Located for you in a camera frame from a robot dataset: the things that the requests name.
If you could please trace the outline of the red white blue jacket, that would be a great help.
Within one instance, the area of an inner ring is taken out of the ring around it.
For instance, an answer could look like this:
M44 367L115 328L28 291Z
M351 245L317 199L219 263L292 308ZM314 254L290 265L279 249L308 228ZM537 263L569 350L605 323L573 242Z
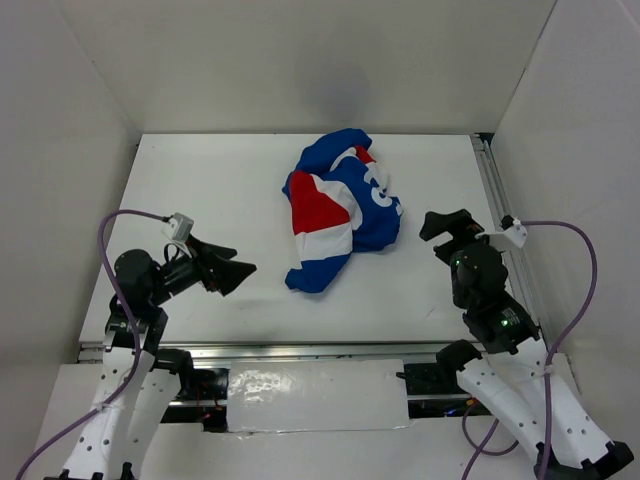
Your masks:
M318 294L354 253L378 252L397 240L403 207L388 193L388 176L369 153L361 129L328 133L307 146L282 188L291 208L300 266L285 285Z

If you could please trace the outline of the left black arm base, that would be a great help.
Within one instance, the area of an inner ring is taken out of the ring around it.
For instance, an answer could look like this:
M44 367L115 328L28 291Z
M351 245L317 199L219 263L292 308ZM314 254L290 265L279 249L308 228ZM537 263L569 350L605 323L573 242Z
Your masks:
M178 393L161 424L199 424L205 432L227 431L227 368L195 368L191 354L179 349L160 349L154 366L179 378Z

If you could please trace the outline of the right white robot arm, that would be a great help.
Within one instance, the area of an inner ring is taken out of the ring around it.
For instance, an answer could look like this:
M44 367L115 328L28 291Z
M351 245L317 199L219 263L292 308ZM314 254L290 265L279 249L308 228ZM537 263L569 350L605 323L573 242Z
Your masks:
M608 479L634 460L591 418L553 365L561 343L546 344L527 310L506 290L503 253L520 249L533 220L502 218L489 232L471 213L429 211L419 236L449 268L452 300L479 342L456 341L441 350L436 379L448 392L475 398L524 449L539 479Z

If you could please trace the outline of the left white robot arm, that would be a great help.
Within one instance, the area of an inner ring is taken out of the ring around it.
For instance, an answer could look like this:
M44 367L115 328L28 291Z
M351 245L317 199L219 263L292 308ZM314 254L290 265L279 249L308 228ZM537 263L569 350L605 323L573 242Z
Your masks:
M119 287L110 303L102 368L77 443L62 479L136 479L169 406L196 390L191 354L160 342L168 316L164 303L194 285L226 296L256 272L236 250L192 235L156 262L142 249L121 254L113 269Z

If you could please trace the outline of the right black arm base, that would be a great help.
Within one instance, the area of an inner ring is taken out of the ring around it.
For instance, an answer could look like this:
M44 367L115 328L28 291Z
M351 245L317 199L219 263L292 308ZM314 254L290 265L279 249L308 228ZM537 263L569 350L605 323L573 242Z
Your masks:
M460 388L453 368L438 360L441 351L458 354L458 341L397 343L403 366L396 372L405 385L409 418L461 417L471 395Z

